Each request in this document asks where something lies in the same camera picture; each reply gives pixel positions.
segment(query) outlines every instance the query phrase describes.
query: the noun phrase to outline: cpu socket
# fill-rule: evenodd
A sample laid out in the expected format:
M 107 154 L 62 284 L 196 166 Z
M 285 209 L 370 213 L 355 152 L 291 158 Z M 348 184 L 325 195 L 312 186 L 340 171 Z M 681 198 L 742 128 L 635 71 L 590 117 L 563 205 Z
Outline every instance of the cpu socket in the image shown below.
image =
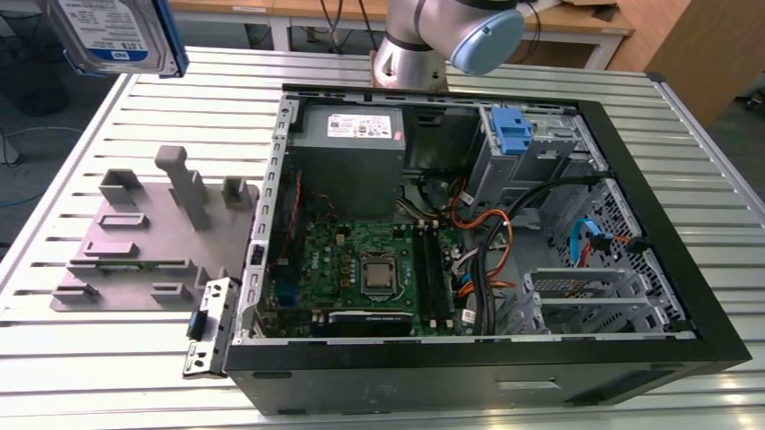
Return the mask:
M 360 294 L 371 300 L 386 300 L 398 289 L 395 277 L 395 254 L 360 254 Z

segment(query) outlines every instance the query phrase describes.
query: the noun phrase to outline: hard drive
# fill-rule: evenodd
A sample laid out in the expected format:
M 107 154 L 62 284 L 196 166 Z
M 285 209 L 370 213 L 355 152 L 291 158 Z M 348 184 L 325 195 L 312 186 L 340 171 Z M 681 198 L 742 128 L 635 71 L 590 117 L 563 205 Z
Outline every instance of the hard drive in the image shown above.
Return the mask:
M 37 0 L 81 74 L 183 77 L 188 67 L 167 0 Z

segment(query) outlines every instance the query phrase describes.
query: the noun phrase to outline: ram slot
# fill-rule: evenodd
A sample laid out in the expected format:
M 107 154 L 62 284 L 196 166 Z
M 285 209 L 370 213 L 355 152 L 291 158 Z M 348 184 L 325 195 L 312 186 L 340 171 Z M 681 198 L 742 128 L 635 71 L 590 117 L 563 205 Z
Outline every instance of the ram slot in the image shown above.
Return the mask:
M 424 230 L 415 229 L 411 239 L 415 257 L 416 300 L 419 304 L 419 320 L 423 323 L 434 321 L 432 301 L 430 298 L 428 252 L 426 249 Z
M 426 232 L 426 248 L 428 254 L 428 290 L 432 300 L 432 313 L 439 325 L 450 328 L 450 305 L 446 280 L 443 279 L 443 252 L 440 251 L 439 231 L 436 229 Z

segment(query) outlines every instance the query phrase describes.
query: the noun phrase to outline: power supply label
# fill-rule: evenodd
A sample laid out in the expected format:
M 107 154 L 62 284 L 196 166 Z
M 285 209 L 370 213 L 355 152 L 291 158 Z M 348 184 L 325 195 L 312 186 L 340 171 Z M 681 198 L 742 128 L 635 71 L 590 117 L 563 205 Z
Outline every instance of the power supply label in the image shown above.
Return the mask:
M 328 117 L 325 135 L 391 139 L 391 118 L 384 115 L 332 115 Z
M 120 0 L 58 0 L 80 42 L 103 60 L 143 61 L 148 47 L 131 8 Z

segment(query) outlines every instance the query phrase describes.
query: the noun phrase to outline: open computer tower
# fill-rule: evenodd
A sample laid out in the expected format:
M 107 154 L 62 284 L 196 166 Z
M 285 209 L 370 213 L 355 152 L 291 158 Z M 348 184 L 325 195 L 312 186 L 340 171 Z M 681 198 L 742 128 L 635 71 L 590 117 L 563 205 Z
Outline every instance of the open computer tower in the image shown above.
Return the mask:
M 611 404 L 750 359 L 591 101 L 285 86 L 244 266 L 184 375 L 267 415 Z

